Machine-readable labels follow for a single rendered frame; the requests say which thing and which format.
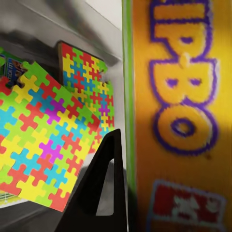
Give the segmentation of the jigsaw puzzle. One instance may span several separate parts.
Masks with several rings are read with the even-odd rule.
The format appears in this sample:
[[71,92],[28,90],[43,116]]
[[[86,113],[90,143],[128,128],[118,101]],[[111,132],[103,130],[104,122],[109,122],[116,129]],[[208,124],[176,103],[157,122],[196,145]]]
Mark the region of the jigsaw puzzle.
[[99,81],[108,67],[104,61],[64,43],[58,44],[60,83],[88,108],[100,121],[100,125],[88,152],[96,153],[105,135],[115,130],[113,86],[110,81]]
[[0,190],[63,211],[101,121],[36,61],[20,68],[21,88],[0,78]]

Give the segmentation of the board game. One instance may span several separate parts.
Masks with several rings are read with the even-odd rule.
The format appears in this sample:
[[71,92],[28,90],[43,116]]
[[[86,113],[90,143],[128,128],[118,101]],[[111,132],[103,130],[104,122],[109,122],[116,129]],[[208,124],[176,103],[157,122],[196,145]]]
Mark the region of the board game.
[[[5,51],[3,51],[0,54],[0,56],[6,60],[6,63],[0,67],[0,78],[5,76],[9,79],[9,82],[6,84],[6,87],[9,89],[12,88],[14,85],[18,85],[21,88],[22,85],[18,83],[17,80],[25,72],[23,69],[20,68],[20,65],[26,60],[21,59]],[[46,71],[54,78],[54,72],[50,70]],[[29,200],[20,198],[18,196],[0,190],[0,208],[13,206],[28,201]]]
[[232,0],[121,0],[128,232],[232,232]]

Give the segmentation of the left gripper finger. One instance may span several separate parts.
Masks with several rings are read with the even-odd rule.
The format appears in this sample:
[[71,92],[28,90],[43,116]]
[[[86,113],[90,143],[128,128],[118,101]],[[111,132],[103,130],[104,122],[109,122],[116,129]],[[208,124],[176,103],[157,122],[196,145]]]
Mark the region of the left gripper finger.
[[[114,212],[97,216],[109,161],[114,159]],[[55,232],[128,232],[121,130],[105,135]]]

